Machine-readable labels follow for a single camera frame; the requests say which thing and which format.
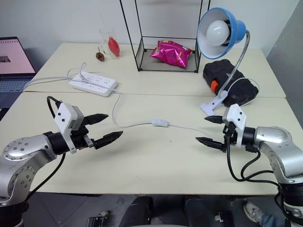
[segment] white table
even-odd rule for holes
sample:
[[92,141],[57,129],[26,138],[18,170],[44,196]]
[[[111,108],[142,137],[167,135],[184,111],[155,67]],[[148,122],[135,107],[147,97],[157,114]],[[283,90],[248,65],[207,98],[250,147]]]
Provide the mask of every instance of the white table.
[[[98,44],[63,43],[37,73],[35,78],[65,77],[71,68],[87,63],[84,71],[102,73],[106,77],[116,79],[118,90],[123,93],[149,95],[179,96],[214,96],[202,77],[206,63],[213,60],[201,57],[199,73],[182,72],[138,72],[130,45],[121,45],[121,58],[105,62],[96,59]],[[230,50],[222,59],[229,59],[235,64],[241,49]],[[259,97],[285,97],[261,50],[248,49],[239,67],[244,76],[256,80],[260,85]],[[81,92],[69,86],[68,81],[56,81],[32,85],[26,91],[40,92]]]
[[[23,93],[0,122],[0,149],[14,139],[47,131],[57,132],[46,104],[52,95],[76,105],[84,115],[109,114],[117,95],[109,98],[88,93]],[[116,109],[120,124],[161,118],[172,124],[195,127],[223,141],[223,125],[204,120],[201,102],[211,97],[122,95]],[[223,114],[225,108],[217,110]],[[243,107],[247,126],[280,126],[290,131],[295,144],[303,148],[303,131],[284,98],[258,98]],[[88,126],[89,136],[98,139],[120,131],[111,117]],[[133,194],[275,194],[276,187],[264,183],[239,183],[231,177],[226,155],[199,143],[197,131],[161,128],[152,125],[123,129],[124,134],[99,150],[86,148],[68,153],[58,173],[39,191],[66,193],[133,193]],[[239,175],[240,167],[255,155],[244,149],[232,149],[232,165]],[[32,189],[58,165],[60,157],[44,166],[36,175]],[[270,169],[262,155],[247,174]],[[260,179],[275,180],[264,174]]]

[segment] desk lamp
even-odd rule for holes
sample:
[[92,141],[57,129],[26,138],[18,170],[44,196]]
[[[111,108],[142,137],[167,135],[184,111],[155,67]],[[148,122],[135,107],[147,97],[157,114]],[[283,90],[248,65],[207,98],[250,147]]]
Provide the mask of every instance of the desk lamp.
[[228,74],[228,79],[220,88],[218,95],[209,103],[201,104],[201,109],[208,115],[214,115],[214,110],[222,105],[222,101],[227,97],[228,92],[224,89],[232,80],[237,71],[250,42],[250,32],[246,30],[245,24],[236,20],[234,15],[223,8],[212,8],[201,18],[197,41],[201,53],[209,59],[217,59],[224,56],[234,44],[240,42],[246,34],[244,49],[232,72]]

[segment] white power strip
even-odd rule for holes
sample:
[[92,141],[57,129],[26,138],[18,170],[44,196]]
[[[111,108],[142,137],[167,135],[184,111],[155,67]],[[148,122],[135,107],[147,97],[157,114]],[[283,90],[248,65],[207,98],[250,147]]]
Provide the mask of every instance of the white power strip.
[[96,95],[100,95],[100,96],[104,96],[104,97],[109,97],[109,95],[112,93],[112,91],[109,89],[115,89],[118,85],[118,83],[114,79],[111,79],[111,78],[99,76],[99,75],[88,73],[88,72],[82,72],[82,75],[88,81],[91,81],[93,84],[90,84],[89,82],[78,82],[79,80],[82,80],[80,77],[80,74],[77,74],[69,82],[69,84],[75,89],[87,91],[87,92],[90,92],[90,93],[93,93]]

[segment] pink bag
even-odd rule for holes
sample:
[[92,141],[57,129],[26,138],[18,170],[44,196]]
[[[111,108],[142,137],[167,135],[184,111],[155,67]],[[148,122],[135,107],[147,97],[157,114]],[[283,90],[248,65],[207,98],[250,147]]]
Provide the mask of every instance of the pink bag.
[[191,49],[169,40],[158,41],[150,57],[159,59],[167,64],[186,68]]

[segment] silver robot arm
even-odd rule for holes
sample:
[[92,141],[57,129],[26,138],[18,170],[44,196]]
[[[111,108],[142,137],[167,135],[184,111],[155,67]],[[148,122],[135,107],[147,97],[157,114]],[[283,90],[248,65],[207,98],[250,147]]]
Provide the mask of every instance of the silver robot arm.
[[[50,100],[58,108],[55,114]],[[65,153],[76,153],[78,149],[94,147],[99,149],[112,143],[122,131],[112,132],[98,140],[90,139],[86,125],[98,123],[107,114],[84,117],[78,107],[63,103],[48,96],[47,103],[60,132],[51,131],[32,137],[24,137],[9,143],[0,156],[0,226],[14,227],[22,223],[22,213],[28,208],[26,201],[61,166]],[[29,193],[37,171],[48,162],[62,155],[57,168],[38,187]]]
[[[245,147],[249,152],[262,152],[268,157],[278,182],[276,198],[280,196],[280,201],[276,202],[286,217],[286,226],[303,226],[303,151],[293,143],[291,134],[279,127],[246,127],[246,115],[237,104],[231,105],[223,116],[209,116],[205,119],[213,123],[225,123],[224,144],[205,137],[196,138],[199,142],[226,152],[227,155],[230,145],[235,145]],[[228,165],[235,180],[246,180],[243,176],[236,178],[231,164]]]

